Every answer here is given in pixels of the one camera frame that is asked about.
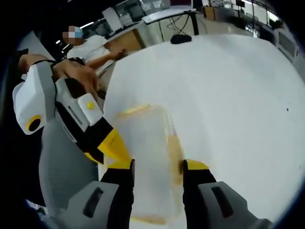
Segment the white tabletop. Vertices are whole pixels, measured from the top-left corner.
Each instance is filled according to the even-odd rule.
[[[271,43],[205,35],[115,66],[105,118],[143,104],[172,116],[185,158],[210,166],[259,218],[276,220],[305,174],[305,84]]]
[[[158,11],[156,13],[149,14],[149,15],[143,17],[142,20],[146,24],[150,24],[155,21],[162,20],[164,18],[173,17],[175,15],[182,14],[185,11],[196,11],[196,9],[193,9],[190,6],[171,6],[167,9]]]

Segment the gray mesh chair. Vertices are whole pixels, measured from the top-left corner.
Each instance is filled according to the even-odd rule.
[[[39,178],[46,207],[53,217],[67,209],[74,194],[98,180],[97,164],[69,139],[55,119],[42,133]]]

